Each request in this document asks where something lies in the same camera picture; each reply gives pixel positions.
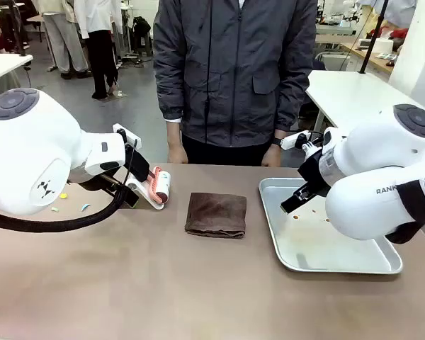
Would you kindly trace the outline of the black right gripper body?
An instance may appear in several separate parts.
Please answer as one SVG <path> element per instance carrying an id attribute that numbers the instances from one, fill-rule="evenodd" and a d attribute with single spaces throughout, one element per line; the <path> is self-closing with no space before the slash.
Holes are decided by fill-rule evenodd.
<path id="1" fill-rule="evenodd" d="M 322 151 L 316 151 L 313 155 L 309 156 L 298 169 L 298 173 L 305 180 L 305 184 L 298 190 L 301 197 L 326 197 L 331 188 L 323 179 L 319 170 L 321 156 Z"/>

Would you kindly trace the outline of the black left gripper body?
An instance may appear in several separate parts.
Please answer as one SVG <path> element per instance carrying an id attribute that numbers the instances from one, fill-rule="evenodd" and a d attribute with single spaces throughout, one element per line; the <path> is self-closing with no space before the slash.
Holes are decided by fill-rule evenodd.
<path id="1" fill-rule="evenodd" d="M 123 206 L 127 206 L 129 208 L 134 208 L 136 206 L 139 196 L 129 187 L 107 174 L 101 174 L 99 178 L 103 183 L 103 191 L 114 198 L 121 195 L 123 199 Z"/>

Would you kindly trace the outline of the pink lint roller black handle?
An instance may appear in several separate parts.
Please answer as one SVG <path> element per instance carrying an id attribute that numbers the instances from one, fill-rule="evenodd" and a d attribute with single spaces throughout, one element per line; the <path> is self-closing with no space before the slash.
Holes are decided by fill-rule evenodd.
<path id="1" fill-rule="evenodd" d="M 150 167 L 148 161 L 130 145 L 126 146 L 125 168 L 128 171 L 125 182 L 135 178 L 139 182 L 149 184 L 149 195 L 159 204 L 166 204 L 169 200 L 171 174 L 160 166 Z"/>

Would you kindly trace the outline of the brown cloth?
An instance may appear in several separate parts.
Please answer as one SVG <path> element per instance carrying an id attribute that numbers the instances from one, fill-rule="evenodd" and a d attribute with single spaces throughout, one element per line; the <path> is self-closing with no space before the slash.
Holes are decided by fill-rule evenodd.
<path id="1" fill-rule="evenodd" d="M 195 236 L 242 239 L 246 232 L 247 198 L 219 193 L 192 193 L 185 232 Z"/>

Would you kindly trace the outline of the person's right forearm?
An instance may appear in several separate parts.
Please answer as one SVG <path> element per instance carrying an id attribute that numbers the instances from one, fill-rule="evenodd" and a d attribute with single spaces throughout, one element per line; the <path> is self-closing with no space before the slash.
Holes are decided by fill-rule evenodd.
<path id="1" fill-rule="evenodd" d="M 181 145 L 181 120 L 166 120 L 166 133 L 168 146 Z"/>

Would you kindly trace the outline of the person's left hand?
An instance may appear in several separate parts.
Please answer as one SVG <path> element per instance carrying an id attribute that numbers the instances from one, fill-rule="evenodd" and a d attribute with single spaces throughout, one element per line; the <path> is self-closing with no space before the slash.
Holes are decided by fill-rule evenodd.
<path id="1" fill-rule="evenodd" d="M 281 166 L 281 148 L 272 144 L 266 151 L 261 165 L 264 167 L 280 167 Z"/>

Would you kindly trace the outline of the person's right hand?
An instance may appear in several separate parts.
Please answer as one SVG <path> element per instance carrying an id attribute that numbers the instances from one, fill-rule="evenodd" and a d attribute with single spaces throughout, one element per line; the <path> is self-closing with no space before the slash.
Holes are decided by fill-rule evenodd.
<path id="1" fill-rule="evenodd" d="M 182 144 L 169 144 L 168 163 L 187 164 L 188 156 Z"/>

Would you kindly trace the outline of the white folded stand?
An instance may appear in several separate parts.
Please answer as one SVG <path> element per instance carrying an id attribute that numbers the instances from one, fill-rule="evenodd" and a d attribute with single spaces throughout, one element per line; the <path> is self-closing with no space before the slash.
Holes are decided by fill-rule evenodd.
<path id="1" fill-rule="evenodd" d="M 153 200 L 149 195 L 149 184 L 145 181 L 144 183 L 139 182 L 136 178 L 129 178 L 125 185 L 135 193 L 139 199 L 143 199 L 148 205 L 151 205 L 155 210 L 162 210 L 164 204 L 159 204 Z"/>

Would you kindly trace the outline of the silver metal tray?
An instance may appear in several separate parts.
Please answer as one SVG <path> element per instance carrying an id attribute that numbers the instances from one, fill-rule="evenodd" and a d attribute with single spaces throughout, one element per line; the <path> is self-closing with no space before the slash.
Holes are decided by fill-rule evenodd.
<path id="1" fill-rule="evenodd" d="M 281 203 L 305 182 L 301 178 L 265 178 L 259 193 L 279 261 L 298 272 L 395 275 L 403 262 L 385 238 L 358 241 L 337 232 L 321 196 L 287 214 Z"/>

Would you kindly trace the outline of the white rounded table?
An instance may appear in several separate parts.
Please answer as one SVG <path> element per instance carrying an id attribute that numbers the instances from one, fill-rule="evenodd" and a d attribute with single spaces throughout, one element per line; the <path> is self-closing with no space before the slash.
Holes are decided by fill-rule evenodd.
<path id="1" fill-rule="evenodd" d="M 322 129 L 325 118 L 335 127 L 350 130 L 390 106 L 400 103 L 420 106 L 369 73 L 314 70 L 309 82 L 306 94 L 319 108 L 315 131 Z"/>

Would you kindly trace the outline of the wooden workbench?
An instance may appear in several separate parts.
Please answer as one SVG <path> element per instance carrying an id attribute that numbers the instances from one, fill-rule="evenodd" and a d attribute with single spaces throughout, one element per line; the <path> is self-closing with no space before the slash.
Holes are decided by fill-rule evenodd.
<path id="1" fill-rule="evenodd" d="M 350 56 L 359 60 L 361 63 L 363 63 L 366 57 L 366 51 L 357 50 L 357 47 L 352 42 L 341 43 L 341 49 L 344 52 L 349 52 Z M 376 53 L 372 53 L 368 61 L 367 67 L 372 67 L 378 70 L 379 72 L 382 72 L 383 74 L 390 76 L 394 67 L 387 66 L 388 62 L 389 62 L 388 60 L 377 58 Z"/>

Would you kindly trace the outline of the person in grey jacket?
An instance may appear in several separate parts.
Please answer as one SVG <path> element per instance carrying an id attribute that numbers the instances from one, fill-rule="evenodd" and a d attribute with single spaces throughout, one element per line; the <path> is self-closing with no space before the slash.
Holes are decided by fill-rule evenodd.
<path id="1" fill-rule="evenodd" d="M 188 164 L 261 166 L 298 119 L 312 71 L 317 0 L 159 0 L 160 111 L 181 120 Z"/>

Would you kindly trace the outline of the person in black trousers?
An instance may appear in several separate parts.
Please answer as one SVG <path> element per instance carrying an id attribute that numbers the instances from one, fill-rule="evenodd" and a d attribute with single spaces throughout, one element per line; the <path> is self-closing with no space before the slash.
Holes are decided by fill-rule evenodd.
<path id="1" fill-rule="evenodd" d="M 74 13 L 88 51 L 94 80 L 92 98 L 103 100 L 118 85 L 113 27 L 123 31 L 120 0 L 74 0 Z"/>

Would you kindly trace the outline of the stool with black bag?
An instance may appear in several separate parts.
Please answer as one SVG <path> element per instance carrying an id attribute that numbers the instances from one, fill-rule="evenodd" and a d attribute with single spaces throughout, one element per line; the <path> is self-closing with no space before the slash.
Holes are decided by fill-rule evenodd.
<path id="1" fill-rule="evenodd" d="M 141 16 L 133 18 L 131 43 L 132 51 L 141 56 L 153 56 L 152 38 L 150 36 L 151 25 Z"/>

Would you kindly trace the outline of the person in beige trousers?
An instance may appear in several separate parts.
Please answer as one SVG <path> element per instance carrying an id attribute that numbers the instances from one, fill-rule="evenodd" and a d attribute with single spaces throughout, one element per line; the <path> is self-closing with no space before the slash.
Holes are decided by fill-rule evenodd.
<path id="1" fill-rule="evenodd" d="M 63 79 L 91 76 L 81 46 L 74 14 L 74 0 L 38 0 L 56 66 Z"/>

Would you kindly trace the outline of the white table with pole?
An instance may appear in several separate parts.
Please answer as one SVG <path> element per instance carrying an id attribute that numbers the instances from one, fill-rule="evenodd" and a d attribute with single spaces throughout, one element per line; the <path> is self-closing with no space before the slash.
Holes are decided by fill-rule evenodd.
<path id="1" fill-rule="evenodd" d="M 32 55 L 0 53 L 0 77 L 33 60 Z"/>

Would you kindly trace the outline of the black tripod pole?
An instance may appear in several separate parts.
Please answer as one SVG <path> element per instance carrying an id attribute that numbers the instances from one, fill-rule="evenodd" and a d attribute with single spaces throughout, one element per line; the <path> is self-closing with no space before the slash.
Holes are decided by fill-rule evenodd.
<path id="1" fill-rule="evenodd" d="M 14 0 L 8 0 L 7 5 L 9 7 L 8 8 L 9 15 L 11 17 L 11 22 L 13 25 L 13 35 L 16 41 L 16 52 L 20 56 L 25 57 L 26 51 L 23 46 L 23 39 L 22 39 L 22 33 L 21 33 L 22 20 L 21 20 L 20 12 L 18 10 L 17 3 Z"/>

